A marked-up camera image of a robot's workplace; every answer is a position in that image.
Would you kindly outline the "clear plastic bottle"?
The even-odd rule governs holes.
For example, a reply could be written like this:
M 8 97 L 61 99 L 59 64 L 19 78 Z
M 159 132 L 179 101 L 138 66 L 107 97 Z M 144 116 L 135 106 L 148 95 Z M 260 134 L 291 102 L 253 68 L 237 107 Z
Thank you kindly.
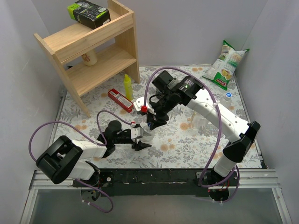
M 150 144 L 153 141 L 154 136 L 155 136 L 155 130 L 151 130 L 150 124 L 146 124 L 143 127 L 143 136 L 141 138 L 141 141 L 143 143 Z
M 225 95 L 220 99 L 220 103 L 228 109 L 232 104 L 232 97 L 227 98 L 225 93 Z

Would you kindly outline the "clear bottle with label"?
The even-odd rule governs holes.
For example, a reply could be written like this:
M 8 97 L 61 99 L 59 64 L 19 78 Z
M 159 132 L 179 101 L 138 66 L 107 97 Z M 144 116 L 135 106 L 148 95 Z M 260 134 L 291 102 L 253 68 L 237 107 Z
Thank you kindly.
M 198 112 L 193 112 L 193 115 L 191 117 L 191 128 L 194 130 L 198 130 L 200 128 L 204 128 L 207 126 L 209 121 L 203 117 Z

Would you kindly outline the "blue white cap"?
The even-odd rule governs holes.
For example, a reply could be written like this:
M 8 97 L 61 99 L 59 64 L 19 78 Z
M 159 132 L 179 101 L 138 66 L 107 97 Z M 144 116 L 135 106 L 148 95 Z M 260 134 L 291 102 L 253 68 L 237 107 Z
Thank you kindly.
M 232 94 L 228 92 L 228 93 L 226 93 L 226 97 L 227 97 L 227 98 L 231 98 L 231 97 L 232 97 Z

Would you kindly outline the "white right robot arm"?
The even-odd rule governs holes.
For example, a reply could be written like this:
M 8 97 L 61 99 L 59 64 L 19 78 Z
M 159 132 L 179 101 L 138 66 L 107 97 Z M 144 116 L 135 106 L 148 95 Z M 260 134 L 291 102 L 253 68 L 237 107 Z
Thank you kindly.
M 233 114 L 216 101 L 202 81 L 189 73 L 178 82 L 167 72 L 166 67 L 162 67 L 151 75 L 148 83 L 153 84 L 162 94 L 157 102 L 150 102 L 149 106 L 143 105 L 141 108 L 142 113 L 147 114 L 151 130 L 166 125 L 168 113 L 177 105 L 184 105 L 218 128 L 217 145 L 221 135 L 229 140 L 222 151 L 223 155 L 210 172 L 215 184 L 225 182 L 254 143 L 260 124 L 256 121 L 249 123 Z

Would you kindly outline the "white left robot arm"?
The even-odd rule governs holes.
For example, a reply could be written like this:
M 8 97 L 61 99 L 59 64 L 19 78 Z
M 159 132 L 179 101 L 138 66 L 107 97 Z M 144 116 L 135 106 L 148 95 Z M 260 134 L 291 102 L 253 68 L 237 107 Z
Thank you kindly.
M 129 125 L 129 129 L 123 129 L 121 122 L 113 120 L 95 141 L 71 140 L 62 135 L 36 159 L 36 166 L 54 184 L 71 178 L 98 185 L 100 169 L 89 158 L 107 158 L 118 144 L 129 144 L 135 151 L 151 147 L 143 136 L 144 129 L 134 122 Z

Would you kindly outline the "yellow spray bottle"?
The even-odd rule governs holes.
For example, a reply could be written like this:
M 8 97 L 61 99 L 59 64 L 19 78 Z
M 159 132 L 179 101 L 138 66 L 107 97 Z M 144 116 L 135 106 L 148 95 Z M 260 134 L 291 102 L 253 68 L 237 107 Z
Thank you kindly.
M 124 77 L 124 88 L 126 92 L 126 98 L 129 100 L 133 99 L 133 89 L 132 89 L 132 83 L 131 79 L 128 74 L 125 74 Z

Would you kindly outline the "floral table mat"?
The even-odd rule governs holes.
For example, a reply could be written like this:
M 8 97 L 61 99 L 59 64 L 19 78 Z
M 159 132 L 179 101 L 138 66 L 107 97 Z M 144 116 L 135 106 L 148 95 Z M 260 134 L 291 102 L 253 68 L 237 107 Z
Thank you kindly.
M 124 73 L 120 72 L 82 97 L 90 116 L 86 116 L 69 93 L 64 95 L 60 124 L 56 136 L 66 135 L 72 140 L 95 139 L 108 123 L 119 118 L 144 125 L 145 116 L 128 113 L 107 95 L 111 89 L 124 93 Z M 217 141 L 217 128 L 191 128 L 193 111 L 178 105 L 169 112 L 166 125 L 155 130 L 152 147 L 134 151 L 130 145 L 117 145 L 107 158 L 92 158 L 99 168 L 203 168 L 210 157 L 215 164 L 222 156 L 228 140 Z

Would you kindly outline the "red white box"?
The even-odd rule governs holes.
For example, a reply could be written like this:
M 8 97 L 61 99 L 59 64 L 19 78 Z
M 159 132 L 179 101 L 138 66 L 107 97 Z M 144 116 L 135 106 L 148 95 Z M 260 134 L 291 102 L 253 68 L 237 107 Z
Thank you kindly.
M 116 89 L 111 89 L 107 94 L 116 104 L 118 104 L 126 112 L 132 112 L 133 103 L 130 100 L 128 100 L 124 95 L 119 93 Z

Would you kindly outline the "green chips bag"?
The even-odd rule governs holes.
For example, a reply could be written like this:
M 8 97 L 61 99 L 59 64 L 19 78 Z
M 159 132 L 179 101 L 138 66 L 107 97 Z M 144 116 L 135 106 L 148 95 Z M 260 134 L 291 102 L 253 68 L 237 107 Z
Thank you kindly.
M 236 51 L 232 45 L 223 40 L 221 54 L 213 65 L 203 75 L 203 78 L 212 81 L 224 90 L 228 89 L 228 84 L 244 55 L 250 49 Z

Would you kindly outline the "beige cup on shelf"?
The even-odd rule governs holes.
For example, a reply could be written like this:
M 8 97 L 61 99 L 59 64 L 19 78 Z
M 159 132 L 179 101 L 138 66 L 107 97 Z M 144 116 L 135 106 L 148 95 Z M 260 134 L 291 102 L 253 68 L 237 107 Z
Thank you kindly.
M 83 63 L 86 66 L 93 66 L 97 63 L 98 58 L 94 49 L 86 52 L 85 54 L 81 55 L 83 59 Z

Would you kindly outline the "wooden shelf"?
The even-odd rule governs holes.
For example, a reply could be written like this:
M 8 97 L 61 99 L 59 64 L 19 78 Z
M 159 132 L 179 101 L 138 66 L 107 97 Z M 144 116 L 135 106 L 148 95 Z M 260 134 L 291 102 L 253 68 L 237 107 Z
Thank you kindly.
M 121 71 L 140 83 L 135 13 L 116 0 L 107 3 L 112 20 L 99 28 L 75 23 L 45 38 L 34 34 L 67 91 L 88 117 L 81 97 L 89 91 Z M 64 69 L 67 63 L 112 39 L 114 44 L 97 53 L 95 65 L 78 63 Z

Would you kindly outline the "black green box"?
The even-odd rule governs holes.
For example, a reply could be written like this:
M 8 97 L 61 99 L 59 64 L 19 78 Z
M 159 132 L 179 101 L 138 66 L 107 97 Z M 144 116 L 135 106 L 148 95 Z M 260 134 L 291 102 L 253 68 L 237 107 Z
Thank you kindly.
M 110 12 L 87 0 L 79 0 L 67 7 L 70 17 L 91 29 L 99 28 L 111 21 Z

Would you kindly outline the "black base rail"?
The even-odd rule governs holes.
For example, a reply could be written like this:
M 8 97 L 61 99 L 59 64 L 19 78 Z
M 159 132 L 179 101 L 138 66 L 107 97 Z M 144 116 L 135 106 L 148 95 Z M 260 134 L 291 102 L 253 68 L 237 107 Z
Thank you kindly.
M 196 168 L 105 168 L 96 186 L 110 196 L 194 195 L 208 197 Z

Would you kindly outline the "aluminium frame rail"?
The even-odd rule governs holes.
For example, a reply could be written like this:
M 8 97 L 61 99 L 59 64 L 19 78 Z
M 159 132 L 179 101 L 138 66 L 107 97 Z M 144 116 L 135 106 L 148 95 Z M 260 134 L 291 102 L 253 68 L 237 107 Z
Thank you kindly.
M 66 179 L 54 184 L 41 171 L 35 171 L 29 189 L 70 189 L 73 180 Z M 240 188 L 280 188 L 281 184 L 274 169 L 241 169 Z

